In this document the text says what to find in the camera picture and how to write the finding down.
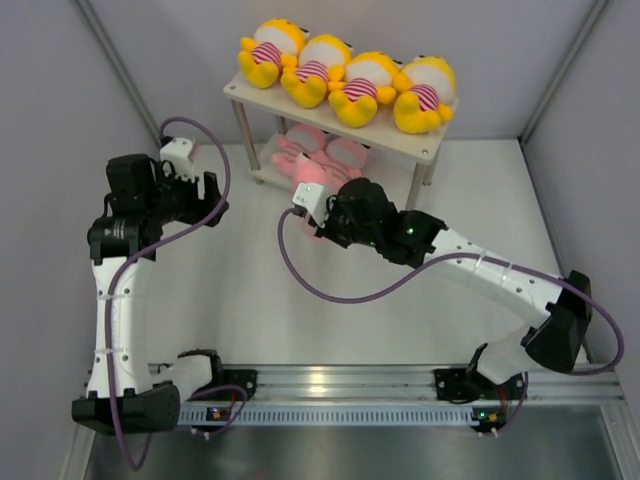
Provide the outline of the pink plush toy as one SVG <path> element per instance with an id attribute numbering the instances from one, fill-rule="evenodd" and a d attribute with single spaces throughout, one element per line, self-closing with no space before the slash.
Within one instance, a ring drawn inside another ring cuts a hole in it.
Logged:
<path id="1" fill-rule="evenodd" d="M 347 182 L 361 176 L 369 153 L 368 145 L 347 138 L 335 138 L 319 153 L 318 162 L 337 179 Z"/>
<path id="2" fill-rule="evenodd" d="M 294 192 L 300 182 L 313 182 L 326 186 L 329 190 L 327 202 L 329 198 L 336 194 L 342 186 L 347 182 L 337 179 L 327 168 L 318 162 L 319 154 L 312 156 L 301 153 L 296 158 L 295 171 L 293 174 Z M 313 236 L 319 226 L 316 226 L 311 219 L 303 218 L 307 226 L 303 231 L 309 236 Z"/>
<path id="3" fill-rule="evenodd" d="M 291 178 L 297 156 L 300 153 L 311 155 L 322 151 L 328 137 L 329 133 L 319 128 L 297 124 L 277 137 L 277 150 L 271 155 L 271 162 L 282 174 Z"/>

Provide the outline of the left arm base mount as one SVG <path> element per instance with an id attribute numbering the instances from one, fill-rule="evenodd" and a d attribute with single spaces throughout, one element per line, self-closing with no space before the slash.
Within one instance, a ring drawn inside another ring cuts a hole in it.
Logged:
<path id="1" fill-rule="evenodd" d="M 202 393 L 200 400 L 211 401 L 240 401 L 243 399 L 242 394 L 236 390 L 218 390 L 212 392 L 215 387 L 236 386 L 242 388 L 248 399 L 252 399 L 257 390 L 258 371 L 255 369 L 231 368 L 225 369 L 218 374 L 212 382 L 197 390 Z"/>

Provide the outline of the yellow plush toy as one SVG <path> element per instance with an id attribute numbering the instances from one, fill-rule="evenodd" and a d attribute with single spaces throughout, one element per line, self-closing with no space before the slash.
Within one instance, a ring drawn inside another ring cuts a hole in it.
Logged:
<path id="1" fill-rule="evenodd" d="M 309 31 L 286 18 L 261 24 L 252 36 L 240 39 L 237 61 L 241 73 L 253 87 L 267 89 L 284 68 L 296 67 L 298 56 L 309 39 Z"/>
<path id="2" fill-rule="evenodd" d="M 456 76 L 444 57 L 415 57 L 400 70 L 393 86 L 398 93 L 393 115 L 400 131 L 428 133 L 454 118 Z"/>
<path id="3" fill-rule="evenodd" d="M 366 126 L 380 105 L 389 105 L 396 97 L 394 80 L 403 62 L 382 51 L 355 56 L 345 67 L 342 80 L 328 84 L 328 101 L 340 122 L 350 128 Z"/>
<path id="4" fill-rule="evenodd" d="M 330 82 L 339 82 L 351 61 L 353 46 L 331 34 L 312 38 L 301 50 L 296 67 L 286 67 L 281 86 L 300 107 L 311 109 L 323 102 Z"/>

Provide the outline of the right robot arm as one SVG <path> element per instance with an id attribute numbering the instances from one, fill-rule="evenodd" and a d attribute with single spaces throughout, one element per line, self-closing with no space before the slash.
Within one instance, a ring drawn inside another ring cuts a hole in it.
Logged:
<path id="1" fill-rule="evenodd" d="M 372 247 L 387 261 L 432 271 L 514 313 L 522 327 L 479 346 L 467 367 L 468 388 L 491 396 L 516 375 L 536 368 L 571 374 L 589 326 L 590 280 L 580 272 L 545 280 L 469 241 L 443 220 L 399 210 L 367 178 L 339 191 L 322 188 L 312 203 L 315 233 L 344 248 Z"/>

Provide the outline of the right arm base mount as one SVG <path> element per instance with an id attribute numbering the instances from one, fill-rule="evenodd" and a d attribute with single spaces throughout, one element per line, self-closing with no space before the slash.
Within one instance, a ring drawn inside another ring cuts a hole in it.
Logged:
<path id="1" fill-rule="evenodd" d="M 435 369 L 433 376 L 437 399 L 452 404 L 518 400 L 524 389 L 522 374 L 515 375 L 502 384 L 494 384 L 476 372 L 469 373 L 466 368 Z"/>

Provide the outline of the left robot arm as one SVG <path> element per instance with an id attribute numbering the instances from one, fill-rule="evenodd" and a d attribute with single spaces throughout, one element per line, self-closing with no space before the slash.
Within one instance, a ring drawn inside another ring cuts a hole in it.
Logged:
<path id="1" fill-rule="evenodd" d="M 164 372 L 151 372 L 146 306 L 156 255 L 148 248 L 174 221 L 216 226 L 229 205 L 215 174 L 198 177 L 189 154 L 116 157 L 106 176 L 104 210 L 87 233 L 97 293 L 94 363 L 71 415 L 101 434 L 168 432 L 182 401 L 195 392 L 219 397 L 226 376 L 212 350 L 188 351 Z"/>

